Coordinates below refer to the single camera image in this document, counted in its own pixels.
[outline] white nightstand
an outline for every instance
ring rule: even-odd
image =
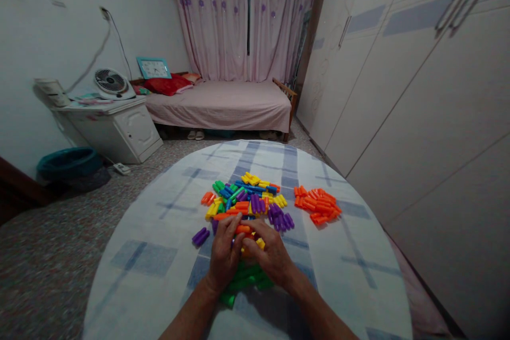
[[[144,96],[108,105],[70,105],[52,110],[66,115],[89,144],[113,162],[142,163],[163,145]]]

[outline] tablecloth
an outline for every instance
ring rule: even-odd
[[[208,270],[213,237],[197,249],[191,237],[211,224],[200,201],[216,180],[245,172],[281,186],[295,229],[282,234],[292,260],[360,339],[411,339],[402,274],[368,205],[324,162],[292,146],[237,140],[198,150],[162,172],[116,227],[99,263],[84,338],[157,339]],[[334,195],[341,219],[316,227],[294,207],[294,187]],[[298,306],[278,287],[237,294],[221,304],[210,339],[311,338]]]

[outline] wooden bed frame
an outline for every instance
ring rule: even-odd
[[[183,74],[187,74],[187,72],[179,72],[179,73],[176,73],[176,74],[183,75]],[[145,79],[137,79],[137,80],[131,80],[130,81],[130,83],[132,85],[139,85],[139,86],[142,86],[144,82],[145,82]],[[295,109],[296,109],[296,102],[298,100],[298,94],[296,92],[290,90],[288,87],[283,85],[280,81],[278,81],[275,78],[273,78],[273,82],[278,85],[280,90],[287,96],[288,100],[291,102],[291,116],[288,119],[288,131],[290,133],[292,117],[294,116],[294,112],[295,112]],[[285,142],[285,143],[288,142],[288,133],[284,133],[283,134],[283,142]]]

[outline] wardrobe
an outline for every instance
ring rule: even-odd
[[[510,0],[324,0],[297,117],[468,337],[510,297]]]

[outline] red pillow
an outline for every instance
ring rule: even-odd
[[[188,81],[184,77],[173,74],[171,79],[148,79],[143,85],[144,88],[153,91],[154,93],[160,93],[167,96],[173,96],[175,92],[185,86],[191,85],[192,82]]]

